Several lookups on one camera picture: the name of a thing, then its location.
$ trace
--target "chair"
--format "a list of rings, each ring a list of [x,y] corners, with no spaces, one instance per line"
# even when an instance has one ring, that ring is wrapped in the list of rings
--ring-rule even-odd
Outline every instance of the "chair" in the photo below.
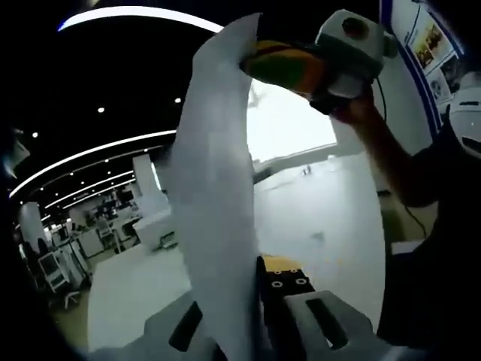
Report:
[[[66,310],[70,301],[78,303],[75,296],[80,295],[80,292],[71,291],[71,283],[68,280],[67,272],[59,264],[58,256],[58,252],[50,252],[40,257],[38,264],[52,292],[56,295],[64,293],[64,308]]]

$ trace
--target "paper sheet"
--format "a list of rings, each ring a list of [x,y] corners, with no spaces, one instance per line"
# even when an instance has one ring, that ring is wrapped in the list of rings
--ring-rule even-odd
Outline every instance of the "paper sheet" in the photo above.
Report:
[[[258,242],[247,148],[251,78],[239,69],[259,15],[226,26],[195,54],[172,150],[176,236],[206,331],[229,361],[253,358]]]

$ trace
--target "white desk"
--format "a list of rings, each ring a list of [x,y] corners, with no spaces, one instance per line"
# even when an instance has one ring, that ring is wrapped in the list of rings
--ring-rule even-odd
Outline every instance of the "white desk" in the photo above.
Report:
[[[299,261],[318,290],[365,313],[374,329],[383,303],[385,253],[376,188],[365,154],[276,174],[256,185],[263,253]],[[140,244],[100,263],[90,291],[89,349],[140,337],[148,317],[190,289],[178,249]]]

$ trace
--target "black sleeve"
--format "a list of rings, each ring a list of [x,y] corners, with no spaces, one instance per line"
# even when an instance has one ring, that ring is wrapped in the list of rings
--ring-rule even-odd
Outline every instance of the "black sleeve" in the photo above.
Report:
[[[449,174],[455,169],[462,152],[452,127],[446,122],[433,143],[413,157],[414,167],[423,174],[432,190],[433,202],[438,200],[440,191]]]

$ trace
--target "curved light strip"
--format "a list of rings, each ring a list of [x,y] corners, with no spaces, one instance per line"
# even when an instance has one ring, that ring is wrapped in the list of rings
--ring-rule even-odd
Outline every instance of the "curved light strip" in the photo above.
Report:
[[[112,189],[115,188],[115,187],[120,187],[120,186],[123,186],[124,184],[128,184],[128,183],[131,183],[131,182],[133,182],[133,181],[135,181],[135,178],[129,179],[129,180],[126,181],[126,182],[122,182],[122,183],[116,184],[116,185],[114,185],[114,186],[112,186],[112,187],[105,188],[104,190],[100,190],[100,191],[98,191],[97,193],[91,194],[90,196],[83,197],[82,199],[79,199],[78,201],[75,201],[75,202],[71,203],[70,205],[66,205],[66,206],[63,207],[62,209],[70,208],[72,205],[76,205],[77,203],[83,202],[83,201],[85,201],[85,200],[88,199],[88,198],[92,198],[93,196],[97,196],[97,195],[99,195],[100,193],[107,192],[108,190],[112,190]]]
[[[70,156],[70,157],[68,157],[68,158],[62,159],[62,160],[58,161],[57,163],[53,163],[52,165],[49,165],[48,167],[42,169],[41,171],[38,171],[38,172],[35,173],[34,175],[31,175],[30,177],[28,177],[27,179],[25,179],[22,183],[20,183],[18,186],[16,186],[15,189],[11,191],[10,195],[8,196],[8,198],[12,198],[12,197],[15,195],[15,193],[17,193],[19,190],[21,190],[25,185],[27,185],[28,183],[30,183],[31,181],[33,181],[35,178],[40,177],[41,175],[45,174],[45,173],[48,172],[49,170],[52,170],[52,169],[54,169],[54,168],[56,168],[56,167],[58,167],[58,166],[60,166],[60,165],[62,165],[62,164],[65,164],[66,162],[70,162],[71,160],[80,158],[81,156],[86,156],[87,154],[91,154],[91,153],[97,152],[97,151],[99,151],[99,150],[107,149],[107,148],[110,148],[110,147],[115,147],[116,145],[121,145],[121,144],[129,143],[129,142],[131,142],[131,141],[140,141],[141,139],[159,137],[159,136],[162,136],[162,135],[169,135],[169,134],[175,134],[175,133],[177,133],[177,130],[165,130],[164,132],[157,132],[157,133],[150,133],[150,134],[145,134],[145,135],[138,135],[137,137],[122,139],[121,141],[113,141],[112,143],[100,145],[100,146],[98,146],[98,147],[95,147],[95,148],[92,148],[92,149],[88,149],[88,150],[85,150],[85,151],[83,151],[83,152],[74,154],[73,156]]]
[[[65,200],[65,199],[67,199],[67,198],[70,198],[70,197],[72,197],[72,196],[75,196],[76,194],[81,193],[81,192],[83,192],[84,190],[87,190],[87,189],[90,189],[90,188],[92,188],[92,187],[98,186],[99,184],[102,184],[102,183],[111,181],[111,180],[113,180],[113,179],[117,179],[118,177],[122,177],[122,176],[124,176],[124,175],[131,174],[131,173],[133,173],[133,172],[134,172],[134,171],[126,171],[125,173],[118,174],[118,175],[114,175],[113,177],[110,177],[110,178],[108,178],[108,179],[104,179],[103,181],[101,180],[100,182],[97,182],[97,183],[95,183],[95,184],[92,184],[92,185],[90,185],[90,186],[87,186],[87,187],[85,187],[85,188],[82,188],[81,190],[76,190],[75,192],[70,193],[69,195],[67,195],[67,196],[65,196],[65,197],[62,197],[61,199],[57,199],[56,201],[50,203],[49,205],[46,205],[46,206],[45,206],[45,209],[47,209],[47,208],[49,208],[49,207],[52,207],[53,205],[56,205],[57,203]]]
[[[68,28],[69,26],[84,23],[89,20],[124,16],[157,17],[160,19],[174,20],[180,23],[190,24],[197,26],[198,28],[210,30],[212,32],[220,32],[223,28],[221,25],[217,25],[211,21],[204,20],[200,17],[194,17],[193,15],[180,13],[178,11],[149,8],[146,6],[115,6],[112,8],[94,9],[74,15],[73,17],[67,19],[60,26],[59,31]]]

